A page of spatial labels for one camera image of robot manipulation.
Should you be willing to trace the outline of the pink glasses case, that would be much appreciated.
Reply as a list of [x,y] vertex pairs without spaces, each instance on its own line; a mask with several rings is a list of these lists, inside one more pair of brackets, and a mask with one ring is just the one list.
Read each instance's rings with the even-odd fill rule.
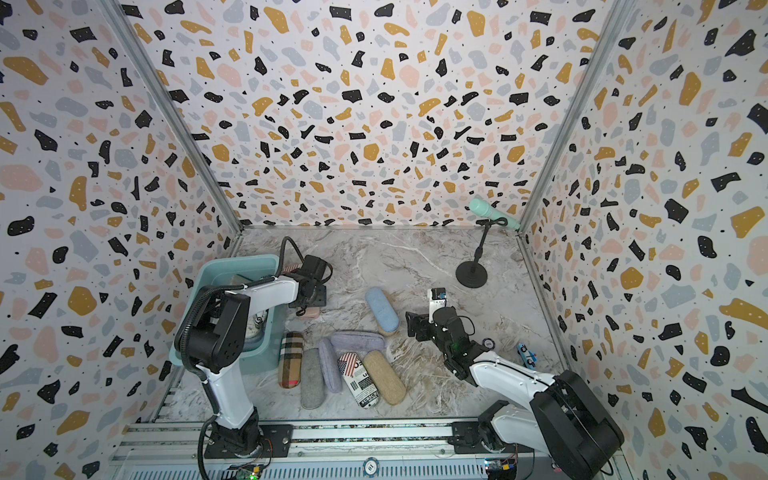
[[314,319],[320,316],[320,308],[319,307],[310,307],[306,309],[302,315],[300,315],[300,318],[303,319]]

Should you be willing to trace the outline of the newspaper flag case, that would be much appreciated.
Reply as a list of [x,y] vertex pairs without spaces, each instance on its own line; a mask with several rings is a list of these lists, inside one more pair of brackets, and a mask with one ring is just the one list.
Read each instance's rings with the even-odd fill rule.
[[253,337],[260,337],[264,335],[266,322],[266,316],[254,315],[250,318],[251,333]]
[[281,274],[282,275],[292,275],[297,273],[303,266],[302,262],[294,262],[290,264],[286,264],[282,267]]
[[368,409],[379,403],[379,391],[355,352],[343,353],[338,358],[338,367],[341,378],[361,408]]

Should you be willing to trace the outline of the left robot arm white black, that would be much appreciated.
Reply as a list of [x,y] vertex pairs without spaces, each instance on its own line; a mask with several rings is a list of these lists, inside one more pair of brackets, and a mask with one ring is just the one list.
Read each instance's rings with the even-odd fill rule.
[[217,426],[235,432],[256,431],[256,407],[248,399],[239,357],[248,320],[279,306],[303,312],[325,304],[331,264],[306,256],[300,267],[228,285],[204,286],[194,296],[174,340],[183,367],[196,375],[213,409]]

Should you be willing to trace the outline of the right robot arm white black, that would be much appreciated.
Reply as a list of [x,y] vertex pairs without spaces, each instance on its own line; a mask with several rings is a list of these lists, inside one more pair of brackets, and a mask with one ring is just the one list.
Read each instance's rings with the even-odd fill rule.
[[458,453],[502,453],[524,446],[549,456],[571,479],[591,479],[610,465],[624,435],[578,374],[540,373],[508,361],[472,340],[453,307],[406,314],[407,333],[430,341],[456,378],[503,398],[473,422],[452,425]]

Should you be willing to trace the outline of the plaid tartan glasses case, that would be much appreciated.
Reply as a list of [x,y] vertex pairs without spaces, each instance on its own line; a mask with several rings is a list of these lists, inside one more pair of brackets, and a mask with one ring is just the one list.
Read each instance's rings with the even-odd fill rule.
[[292,389],[301,381],[304,338],[299,332],[286,332],[280,348],[278,364],[278,385],[283,389]]

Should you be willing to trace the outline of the purple felt case horizontal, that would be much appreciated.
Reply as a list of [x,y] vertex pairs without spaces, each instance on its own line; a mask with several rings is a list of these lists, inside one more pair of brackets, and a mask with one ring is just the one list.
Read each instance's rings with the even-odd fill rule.
[[386,348],[382,335],[367,331],[337,331],[330,336],[330,342],[337,351],[370,352]]

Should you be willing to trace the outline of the tan case behind blue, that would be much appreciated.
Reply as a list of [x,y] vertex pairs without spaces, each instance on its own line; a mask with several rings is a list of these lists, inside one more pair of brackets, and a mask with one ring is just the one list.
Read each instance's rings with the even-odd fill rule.
[[392,336],[397,332],[398,328],[400,327],[401,320],[395,305],[395,301],[393,300],[393,297],[388,292],[384,292],[384,296],[388,301],[388,304],[392,310],[392,314],[390,315],[390,319],[387,322],[387,328],[385,329],[385,331],[386,331],[386,336]]

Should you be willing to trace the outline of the light blue felt case right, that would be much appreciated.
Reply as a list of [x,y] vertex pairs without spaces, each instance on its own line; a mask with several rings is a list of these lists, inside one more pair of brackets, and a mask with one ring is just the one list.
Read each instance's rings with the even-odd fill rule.
[[380,332],[386,336],[385,329],[392,310],[384,296],[384,291],[378,287],[372,287],[366,292],[365,299],[377,321]]

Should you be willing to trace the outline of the small blue toy car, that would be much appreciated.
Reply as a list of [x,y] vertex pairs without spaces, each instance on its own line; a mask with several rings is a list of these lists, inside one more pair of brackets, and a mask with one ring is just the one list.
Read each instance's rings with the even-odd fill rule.
[[520,343],[517,345],[517,351],[519,356],[521,357],[521,361],[523,365],[528,369],[534,370],[536,368],[536,362],[537,362],[536,354],[532,352],[524,343]]

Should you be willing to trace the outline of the tan felt case front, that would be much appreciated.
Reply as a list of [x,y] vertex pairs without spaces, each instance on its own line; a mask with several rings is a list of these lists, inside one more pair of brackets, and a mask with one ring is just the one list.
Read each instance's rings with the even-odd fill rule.
[[381,351],[368,352],[363,366],[386,403],[394,406],[405,399],[406,387]]

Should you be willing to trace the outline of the purple felt case diagonal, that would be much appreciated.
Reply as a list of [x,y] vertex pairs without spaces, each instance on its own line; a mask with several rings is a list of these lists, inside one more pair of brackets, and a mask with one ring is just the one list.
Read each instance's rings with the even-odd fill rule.
[[328,337],[320,340],[318,351],[325,386],[330,392],[339,393],[344,381],[338,367],[335,348]]

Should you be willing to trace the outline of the newspaper flag case front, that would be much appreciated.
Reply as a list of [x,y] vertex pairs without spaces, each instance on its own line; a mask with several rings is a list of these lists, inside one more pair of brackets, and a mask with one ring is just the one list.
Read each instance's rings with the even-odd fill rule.
[[361,408],[368,409],[379,403],[379,391],[355,352],[343,353],[338,358],[338,367],[341,378]]

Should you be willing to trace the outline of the grey felt case front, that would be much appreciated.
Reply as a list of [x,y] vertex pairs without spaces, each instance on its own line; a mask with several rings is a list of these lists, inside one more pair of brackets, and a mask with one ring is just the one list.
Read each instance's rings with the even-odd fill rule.
[[300,403],[303,409],[317,409],[325,401],[324,376],[317,348],[306,350],[303,354],[300,390]]

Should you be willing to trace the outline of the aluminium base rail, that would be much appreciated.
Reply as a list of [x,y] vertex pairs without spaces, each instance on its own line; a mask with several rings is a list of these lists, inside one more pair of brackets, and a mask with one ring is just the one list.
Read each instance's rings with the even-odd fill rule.
[[[265,479],[485,479],[497,455],[459,453],[450,419],[265,421],[276,446],[255,458]],[[197,423],[134,424],[107,479],[196,479]]]

